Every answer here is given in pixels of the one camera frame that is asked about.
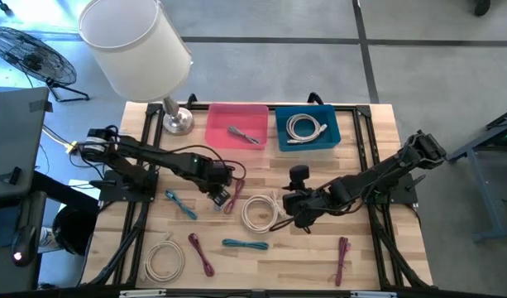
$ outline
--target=wooden table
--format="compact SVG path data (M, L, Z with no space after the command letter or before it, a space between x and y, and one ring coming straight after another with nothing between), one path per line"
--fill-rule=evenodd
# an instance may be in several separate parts
M121 133L141 137L146 104L127 103L122 118ZM372 121L380 158L394 154L400 148L393 109L389 104L372 104ZM206 111L194 111L194 130L187 137L173 137L164 133L160 147L173 149L192 144L205 144L204 133L207 122ZM268 195L278 191L279 198L286 193L281 187L289 183L289 168L305 163L310 167L307 186L318 187L339 175L356 174L361 171L356 150L354 123L350 113L339 112L337 122L342 141L332 150L281 152L277 143L275 116L270 112L268 142L264 151L238 151L218 149L223 159L237 160L247 168L246 187L240 195L232 214L225 215L213 209L213 202L201 194L192 182L182 180L168 170L160 171L160 181L155 201L151 204L146 224L141 262L148 250L159 242L165 232L173 232L172 240L177 242L185 255L185 268L181 277L165 286L150 281L137 281L137 287L166 288L210 288L210 289L293 289L293 290L335 290L335 289L378 289L375 254L371 240L369 216L365 207L355 214L342 217L324 215L311 227L307 235L293 225L275 233L255 234L242 226L240 212L246 200L252 195ZM368 147L366 125L361 120L365 144ZM153 140L151 129L149 143ZM193 151L212 156L204 149ZM372 165L370 154L368 164ZM198 214L198 220L191 220L178 206L165 198L165 189L172 189ZM234 184L228 189L234 192ZM90 281L106 265L116 251L122 232L127 204L115 203L98 216L93 241L84 271L84 281ZM257 224L266 224L270 209L262 204L250 208L250 218ZM403 205L393 205L391 215L396 242L412 268L427 283L431 284L426 252L418 221L412 210ZM213 264L216 275L206 277L202 263L187 237L196 233L206 257ZM342 285L334 284L337 271L337 243L340 236L349 238L352 245L347 254ZM224 238L243 241L266 241L268 251L250 248L225 248ZM384 248L388 277L393 281L390 257ZM128 276L132 249L127 254L123 278ZM155 256L153 267L159 273L175 268L176 256L172 251L163 250Z

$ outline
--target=lamp base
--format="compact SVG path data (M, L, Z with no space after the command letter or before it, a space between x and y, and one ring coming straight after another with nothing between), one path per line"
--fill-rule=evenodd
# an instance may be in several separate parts
M163 116L163 127L165 130L175 136L183 136L193 130L193 114L186 108L179 108L177 116L165 114Z

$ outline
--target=coiled white cable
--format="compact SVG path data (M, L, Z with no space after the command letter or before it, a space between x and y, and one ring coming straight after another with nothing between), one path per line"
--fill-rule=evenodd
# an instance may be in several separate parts
M259 227L254 225L250 221L250 219L247 217L247 209L249 208L250 204L255 202L263 202L268 204L271 207L271 212L273 214L273 217L266 226ZM285 211L277 204L277 194L272 191L271 196L268 195L253 195L251 198L247 200L247 202L242 207L242 222L244 223L244 226L248 228L253 233L266 233L270 230L270 227L274 225L277 222L277 216L280 216L282 218L286 218Z
M299 120L312 121L314 131L311 135L307 137L301 137L300 135L295 133L294 126ZM317 137L319 137L321 132L324 132L325 129L327 129L327 124L319 125L319 122L318 120L316 120L316 118L305 113L295 114L294 116L290 117L286 122L286 131L291 137L291 139L288 140L289 144L302 144L304 142L311 142L315 140Z
M165 284L174 281L176 278L178 278L181 275L181 272L184 270L185 267L185 256L184 252L181 250L181 248L178 246L178 244L172 242L169 240L169 238L172 236L172 233L166 233L165 239L159 243L157 243L153 248L151 248L150 251L146 254L146 258L144 261L144 268L143 270L143 276L141 279L145 281L146 278L150 279L154 283L160 283ZM154 258L155 254L162 248L173 248L178 253L178 267L176 270L172 273L170 273L167 276L160 276L159 274L155 273L154 269L152 268L152 259Z

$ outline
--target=pink cable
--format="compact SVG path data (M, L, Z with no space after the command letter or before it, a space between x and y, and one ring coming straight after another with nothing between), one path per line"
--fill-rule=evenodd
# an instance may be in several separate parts
M349 239L345 237L339 238L339 259L337 261L336 286L340 286L342 284L343 263L345 262L345 255L350 248L351 244L349 244Z
M203 254L202 246L200 245L200 241L198 240L198 236L195 233L191 233L189 235L189 242L191 244L193 244L194 249L196 249L196 252L198 252L200 257L202 258L203 270L205 271L205 275L209 276L209 277L214 276L213 266L211 266L211 264L209 263L209 261L207 260L205 255Z
M244 185L246 184L246 181L243 179L237 180L237 183L235 183L235 194L233 195L233 198L227 203L226 207L223 209L223 213L230 214L233 210L233 207L235 206L235 203L237 202L238 196L242 192L242 189L244 188Z

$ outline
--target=gray floor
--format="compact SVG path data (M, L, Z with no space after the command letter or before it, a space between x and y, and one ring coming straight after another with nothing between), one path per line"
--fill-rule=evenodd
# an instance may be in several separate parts
M86 2L45 0L38 7L36 2L9 0L15 17L0 12L0 25L39 34L65 55L79 74L74 87L93 97L88 103L55 103L55 112L47 115L47 125L71 140L81 140L89 127L119 124L123 109L86 46L71 35ZM164 4L182 36L358 37L350 0L165 0ZM494 0L482 18L473 17L472 9L467 0L361 0L368 38L507 41L507 1ZM188 46L194 65L177 99L196 93L207 101L291 102L315 91L331 103L369 103L360 46ZM507 111L507 48L371 46L370 53L380 102L394 105L402 139L422 128L453 151ZM28 82L0 60L0 86L25 88ZM54 178L63 182L96 178L91 170L71 167L50 139L42 139L42 144ZM45 169L43 156L38 164ZM426 174L418 186L419 212L435 285L507 296L507 239L482 244L471 240L472 233L488 229L490 223L469 166L459 161ZM57 209L57 204L49 203L46 224ZM46 254L41 281L73 286L81 262L65 252Z

